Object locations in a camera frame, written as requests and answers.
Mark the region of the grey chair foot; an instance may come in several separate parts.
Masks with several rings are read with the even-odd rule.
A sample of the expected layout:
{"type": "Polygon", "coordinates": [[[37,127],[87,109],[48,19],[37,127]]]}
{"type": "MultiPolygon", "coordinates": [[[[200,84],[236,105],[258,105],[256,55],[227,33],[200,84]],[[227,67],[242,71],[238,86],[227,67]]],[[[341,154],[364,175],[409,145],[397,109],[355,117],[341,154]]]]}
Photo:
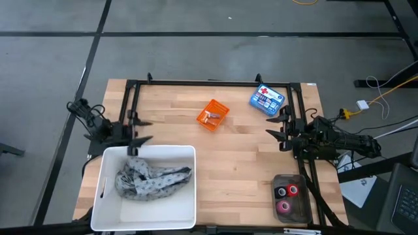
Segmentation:
{"type": "Polygon", "coordinates": [[[22,157],[25,153],[24,150],[0,143],[0,156],[4,153],[9,153],[15,156],[22,157]]]}

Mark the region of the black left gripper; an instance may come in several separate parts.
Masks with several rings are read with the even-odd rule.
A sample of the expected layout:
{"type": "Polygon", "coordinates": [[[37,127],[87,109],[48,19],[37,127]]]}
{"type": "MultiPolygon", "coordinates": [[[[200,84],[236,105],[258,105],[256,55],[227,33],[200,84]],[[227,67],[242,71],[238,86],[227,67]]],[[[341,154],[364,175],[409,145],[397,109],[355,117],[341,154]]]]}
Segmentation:
{"type": "Polygon", "coordinates": [[[152,125],[149,121],[142,121],[141,119],[135,119],[137,112],[127,111],[128,124],[125,125],[123,121],[118,121],[114,124],[114,141],[117,146],[127,146],[127,154],[129,156],[137,156],[137,148],[141,147],[144,143],[151,140],[153,136],[144,136],[141,138],[135,138],[135,126],[148,126],[152,125]]]}

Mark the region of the grey patterned cloth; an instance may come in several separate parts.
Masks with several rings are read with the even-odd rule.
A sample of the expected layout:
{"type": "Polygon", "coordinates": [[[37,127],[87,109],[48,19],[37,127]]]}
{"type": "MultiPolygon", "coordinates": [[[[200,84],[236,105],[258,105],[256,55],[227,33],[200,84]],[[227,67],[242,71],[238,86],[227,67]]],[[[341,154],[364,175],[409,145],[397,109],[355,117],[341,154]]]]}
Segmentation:
{"type": "Polygon", "coordinates": [[[190,167],[150,166],[144,159],[130,157],[115,177],[118,194],[128,200],[166,198],[186,186],[193,175],[190,167]]]}

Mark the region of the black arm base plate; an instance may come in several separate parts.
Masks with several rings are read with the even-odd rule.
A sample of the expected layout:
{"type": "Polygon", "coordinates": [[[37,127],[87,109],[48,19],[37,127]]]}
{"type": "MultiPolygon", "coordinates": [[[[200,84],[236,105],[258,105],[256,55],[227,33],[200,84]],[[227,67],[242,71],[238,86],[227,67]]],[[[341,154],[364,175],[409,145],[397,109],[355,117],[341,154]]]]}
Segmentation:
{"type": "Polygon", "coordinates": [[[291,145],[294,154],[301,159],[335,160],[339,156],[336,148],[312,138],[296,137],[292,139],[291,145]]]}
{"type": "Polygon", "coordinates": [[[110,147],[120,147],[120,146],[127,146],[129,144],[128,141],[109,141],[109,142],[98,142],[98,141],[91,141],[89,144],[88,155],[92,156],[99,156],[102,155],[106,148],[110,147]]]}

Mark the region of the pink bandage roll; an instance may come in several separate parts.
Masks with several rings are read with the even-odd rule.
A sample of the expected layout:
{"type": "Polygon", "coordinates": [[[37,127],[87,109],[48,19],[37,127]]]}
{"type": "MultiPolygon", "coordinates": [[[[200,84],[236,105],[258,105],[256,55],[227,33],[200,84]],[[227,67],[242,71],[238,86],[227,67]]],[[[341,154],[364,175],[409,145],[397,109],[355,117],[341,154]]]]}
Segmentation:
{"type": "Polygon", "coordinates": [[[276,203],[276,211],[281,214],[286,214],[291,211],[291,204],[286,200],[281,200],[276,203]]]}

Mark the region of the blue first aid kit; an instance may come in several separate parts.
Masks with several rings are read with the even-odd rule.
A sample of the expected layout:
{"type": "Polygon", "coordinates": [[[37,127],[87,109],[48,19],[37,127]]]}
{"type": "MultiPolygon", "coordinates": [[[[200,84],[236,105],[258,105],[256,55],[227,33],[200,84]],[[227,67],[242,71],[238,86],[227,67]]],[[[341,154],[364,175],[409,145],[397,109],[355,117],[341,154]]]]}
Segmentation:
{"type": "Polygon", "coordinates": [[[270,87],[261,84],[251,95],[249,103],[267,116],[275,116],[285,101],[285,97],[270,87]]]}

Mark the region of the small orange plastic basket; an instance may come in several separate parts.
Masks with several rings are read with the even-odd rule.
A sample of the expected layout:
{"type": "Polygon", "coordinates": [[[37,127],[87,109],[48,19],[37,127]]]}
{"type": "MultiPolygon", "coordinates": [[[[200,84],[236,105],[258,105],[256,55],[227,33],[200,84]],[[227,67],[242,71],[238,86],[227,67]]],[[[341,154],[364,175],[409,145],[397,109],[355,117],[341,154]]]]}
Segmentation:
{"type": "Polygon", "coordinates": [[[212,99],[197,116],[196,120],[204,128],[214,132],[225,119],[230,109],[219,101],[212,99]]]}

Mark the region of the black desk leg frame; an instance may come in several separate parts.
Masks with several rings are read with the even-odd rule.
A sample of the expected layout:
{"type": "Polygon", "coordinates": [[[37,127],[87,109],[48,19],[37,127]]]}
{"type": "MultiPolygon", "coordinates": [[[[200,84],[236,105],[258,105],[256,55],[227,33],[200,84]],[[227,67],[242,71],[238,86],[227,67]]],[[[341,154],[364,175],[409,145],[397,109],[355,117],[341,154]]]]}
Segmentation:
{"type": "Polygon", "coordinates": [[[413,57],[413,63],[408,65],[407,67],[401,69],[396,74],[392,75],[388,80],[376,80],[371,81],[368,78],[364,80],[355,80],[354,86],[355,87],[371,87],[371,88],[418,88],[418,78],[414,78],[414,76],[418,76],[418,52],[415,50],[409,35],[406,33],[404,26],[402,25],[400,18],[398,17],[397,13],[395,12],[392,4],[389,0],[372,0],[376,2],[382,2],[387,9],[394,26],[396,27],[396,33],[382,33],[382,32],[372,32],[372,33],[364,33],[364,37],[377,37],[377,38],[396,38],[401,39],[408,50],[410,51],[413,57]]]}

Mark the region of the black laptop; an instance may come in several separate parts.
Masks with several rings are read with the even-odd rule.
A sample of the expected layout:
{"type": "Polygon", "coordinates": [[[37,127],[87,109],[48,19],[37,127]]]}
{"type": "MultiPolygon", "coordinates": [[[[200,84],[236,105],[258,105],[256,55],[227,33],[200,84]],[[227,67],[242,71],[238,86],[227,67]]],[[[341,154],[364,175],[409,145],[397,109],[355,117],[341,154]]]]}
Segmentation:
{"type": "Polygon", "coordinates": [[[378,231],[418,235],[418,172],[395,164],[376,226],[378,231]]]}

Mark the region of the grey translucent plastic bin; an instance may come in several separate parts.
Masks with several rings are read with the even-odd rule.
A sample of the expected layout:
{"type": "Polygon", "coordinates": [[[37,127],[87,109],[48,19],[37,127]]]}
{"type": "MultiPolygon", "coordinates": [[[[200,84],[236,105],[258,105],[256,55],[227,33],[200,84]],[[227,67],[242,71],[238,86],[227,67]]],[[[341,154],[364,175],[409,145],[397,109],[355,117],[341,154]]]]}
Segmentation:
{"type": "Polygon", "coordinates": [[[278,174],[271,181],[272,185],[272,204],[274,216],[282,223],[301,223],[308,224],[312,222],[312,209],[310,206],[310,197],[306,186],[305,177],[302,175],[278,174]],[[282,199],[274,198],[274,189],[276,187],[287,187],[288,184],[296,184],[298,186],[298,195],[294,197],[286,197],[282,199]],[[286,200],[291,204],[291,211],[281,214],[276,211],[276,203],[286,200]]]}

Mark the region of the white plastic storage basket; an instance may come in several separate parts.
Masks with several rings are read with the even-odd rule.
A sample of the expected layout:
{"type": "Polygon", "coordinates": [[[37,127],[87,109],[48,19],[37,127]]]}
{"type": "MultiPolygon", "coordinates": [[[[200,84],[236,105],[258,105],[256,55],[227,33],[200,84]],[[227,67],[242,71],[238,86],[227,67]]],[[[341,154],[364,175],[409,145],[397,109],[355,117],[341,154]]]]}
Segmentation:
{"type": "Polygon", "coordinates": [[[90,226],[94,231],[180,230],[197,219],[196,151],[193,146],[153,145],[138,148],[137,158],[152,168],[191,169],[190,181],[174,193],[154,200],[122,197],[117,173],[131,157],[127,147],[107,148],[102,157],[90,226]]]}

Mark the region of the white cardboard box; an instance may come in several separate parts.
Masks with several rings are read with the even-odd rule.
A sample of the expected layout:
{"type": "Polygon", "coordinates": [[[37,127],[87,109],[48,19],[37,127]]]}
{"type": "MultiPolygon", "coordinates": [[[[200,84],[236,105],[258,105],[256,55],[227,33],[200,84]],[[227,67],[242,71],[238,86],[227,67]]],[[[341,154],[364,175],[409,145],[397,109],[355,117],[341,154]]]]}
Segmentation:
{"type": "MultiPolygon", "coordinates": [[[[359,167],[361,167],[359,163],[352,163],[351,157],[344,155],[340,158],[340,162],[337,165],[337,173],[341,174],[359,167]]],[[[359,180],[347,181],[345,183],[340,182],[342,195],[345,199],[356,205],[356,207],[362,208],[376,180],[376,176],[368,176],[359,180]]]]}

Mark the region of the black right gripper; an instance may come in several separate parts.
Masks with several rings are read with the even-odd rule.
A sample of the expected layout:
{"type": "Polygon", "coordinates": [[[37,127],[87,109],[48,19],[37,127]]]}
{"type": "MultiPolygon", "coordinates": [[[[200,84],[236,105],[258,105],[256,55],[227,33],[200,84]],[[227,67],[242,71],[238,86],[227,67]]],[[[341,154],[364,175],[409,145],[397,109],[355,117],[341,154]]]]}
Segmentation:
{"type": "Polygon", "coordinates": [[[293,151],[291,141],[296,137],[300,137],[304,132],[304,121],[302,119],[294,118],[291,114],[291,107],[289,105],[280,109],[278,117],[269,118],[266,121],[271,123],[283,123],[281,132],[266,130],[268,134],[272,135],[280,143],[280,151],[293,151]]]}

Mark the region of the silver label plate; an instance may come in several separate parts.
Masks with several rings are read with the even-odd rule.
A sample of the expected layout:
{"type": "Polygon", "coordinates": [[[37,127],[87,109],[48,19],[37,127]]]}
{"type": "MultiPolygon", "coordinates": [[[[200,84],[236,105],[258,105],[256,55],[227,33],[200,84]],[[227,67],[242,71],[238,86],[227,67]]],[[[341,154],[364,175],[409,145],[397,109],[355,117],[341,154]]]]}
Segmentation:
{"type": "Polygon", "coordinates": [[[301,228],[284,228],[283,233],[290,235],[322,235],[320,230],[310,230],[301,228]]]}

